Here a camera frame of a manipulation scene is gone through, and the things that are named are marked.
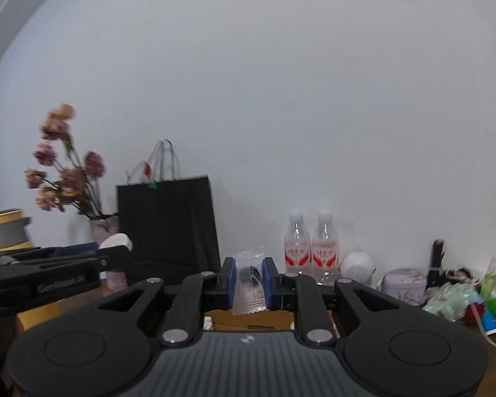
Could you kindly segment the small clear sachet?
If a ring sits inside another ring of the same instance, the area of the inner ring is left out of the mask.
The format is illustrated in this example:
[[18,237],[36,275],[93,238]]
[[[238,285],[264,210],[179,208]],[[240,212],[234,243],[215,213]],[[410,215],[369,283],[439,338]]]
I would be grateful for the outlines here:
[[236,270],[232,307],[234,316],[251,315],[267,309],[262,279],[264,258],[262,247],[234,255]]

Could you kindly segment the white rounded small case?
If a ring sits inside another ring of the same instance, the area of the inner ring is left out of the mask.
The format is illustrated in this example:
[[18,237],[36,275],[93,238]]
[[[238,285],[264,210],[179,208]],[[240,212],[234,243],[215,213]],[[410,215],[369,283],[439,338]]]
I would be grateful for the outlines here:
[[105,239],[99,246],[99,249],[107,249],[112,247],[124,246],[130,252],[132,251],[133,244],[129,237],[124,233],[115,233],[110,235],[107,239]]

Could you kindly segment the yellow thermos jug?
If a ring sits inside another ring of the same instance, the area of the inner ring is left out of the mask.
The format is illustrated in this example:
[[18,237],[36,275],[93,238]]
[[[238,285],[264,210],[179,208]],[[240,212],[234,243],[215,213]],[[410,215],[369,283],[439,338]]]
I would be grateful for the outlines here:
[[33,247],[26,231],[31,218],[21,209],[0,211],[0,253]]

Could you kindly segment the left water bottle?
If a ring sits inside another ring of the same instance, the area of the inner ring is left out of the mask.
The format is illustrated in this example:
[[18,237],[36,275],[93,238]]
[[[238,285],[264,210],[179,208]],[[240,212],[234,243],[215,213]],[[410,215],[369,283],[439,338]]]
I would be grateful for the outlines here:
[[284,237],[284,258],[288,273],[308,275],[311,272],[311,237],[304,214],[291,212]]

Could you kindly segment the water bottle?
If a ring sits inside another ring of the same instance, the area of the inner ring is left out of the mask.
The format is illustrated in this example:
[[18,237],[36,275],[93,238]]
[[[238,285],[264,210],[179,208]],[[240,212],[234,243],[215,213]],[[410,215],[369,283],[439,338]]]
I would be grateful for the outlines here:
[[284,237],[284,258],[288,273],[308,275],[311,272],[311,237],[304,214],[291,212]]
[[338,274],[339,237],[330,211],[318,215],[311,248],[313,277],[319,285],[333,286]]

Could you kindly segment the right water bottle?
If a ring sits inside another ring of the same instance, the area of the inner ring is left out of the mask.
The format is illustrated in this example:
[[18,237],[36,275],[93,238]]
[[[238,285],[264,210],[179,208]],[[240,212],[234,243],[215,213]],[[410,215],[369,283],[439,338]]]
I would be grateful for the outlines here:
[[313,277],[319,285],[333,286],[338,274],[339,237],[330,211],[318,215],[311,248]]

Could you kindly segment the white astronaut speaker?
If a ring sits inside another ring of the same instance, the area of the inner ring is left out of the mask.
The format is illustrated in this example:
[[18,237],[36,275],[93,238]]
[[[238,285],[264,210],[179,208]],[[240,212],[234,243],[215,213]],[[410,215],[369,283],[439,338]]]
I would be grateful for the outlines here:
[[375,273],[374,260],[364,251],[349,252],[340,261],[339,272],[343,279],[370,285]]

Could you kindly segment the black paper bag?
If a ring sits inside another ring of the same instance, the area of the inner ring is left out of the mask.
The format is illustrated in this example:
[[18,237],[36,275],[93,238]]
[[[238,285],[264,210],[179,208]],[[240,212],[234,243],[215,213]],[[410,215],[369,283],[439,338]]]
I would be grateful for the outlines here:
[[165,139],[116,187],[119,229],[132,243],[124,270],[130,282],[161,278],[178,284],[220,270],[211,184],[181,178],[175,147]]

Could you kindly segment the dried pink flowers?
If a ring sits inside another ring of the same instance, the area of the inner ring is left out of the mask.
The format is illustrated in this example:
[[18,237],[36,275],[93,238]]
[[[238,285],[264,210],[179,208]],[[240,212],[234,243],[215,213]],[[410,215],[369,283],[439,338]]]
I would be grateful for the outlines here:
[[35,204],[43,211],[69,206],[91,220],[102,219],[99,180],[106,167],[98,153],[78,154],[69,127],[75,115],[75,108],[65,103],[46,114],[39,127],[41,142],[33,152],[41,168],[27,169],[25,183],[37,192]]

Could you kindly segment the white tin box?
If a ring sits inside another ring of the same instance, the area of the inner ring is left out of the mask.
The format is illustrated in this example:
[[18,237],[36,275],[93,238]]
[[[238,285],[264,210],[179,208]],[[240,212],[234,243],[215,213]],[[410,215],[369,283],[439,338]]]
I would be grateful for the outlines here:
[[382,291],[390,297],[412,306],[425,301],[427,274],[419,269],[402,268],[387,273],[381,283]]

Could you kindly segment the black charger stick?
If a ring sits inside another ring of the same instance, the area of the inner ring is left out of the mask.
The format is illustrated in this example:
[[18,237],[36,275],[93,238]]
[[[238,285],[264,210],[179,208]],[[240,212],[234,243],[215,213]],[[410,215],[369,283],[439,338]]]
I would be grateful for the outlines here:
[[427,273],[426,289],[433,288],[437,285],[440,278],[443,257],[443,240],[437,239],[431,247],[430,261]]

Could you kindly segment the crumpled clear plastic bag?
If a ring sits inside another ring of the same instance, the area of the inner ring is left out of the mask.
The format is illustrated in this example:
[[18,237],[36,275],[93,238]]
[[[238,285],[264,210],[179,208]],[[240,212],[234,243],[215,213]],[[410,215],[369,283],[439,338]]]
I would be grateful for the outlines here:
[[474,302],[483,303],[472,284],[446,283],[435,292],[422,309],[450,322],[461,322],[466,307]]

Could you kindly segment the red rose ornament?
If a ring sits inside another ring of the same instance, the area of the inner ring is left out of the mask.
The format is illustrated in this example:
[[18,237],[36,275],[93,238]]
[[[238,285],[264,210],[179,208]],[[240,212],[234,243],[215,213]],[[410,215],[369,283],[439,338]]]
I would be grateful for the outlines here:
[[473,325],[484,315],[486,306],[481,302],[474,302],[468,305],[465,309],[464,316],[461,317],[461,321],[466,325]]

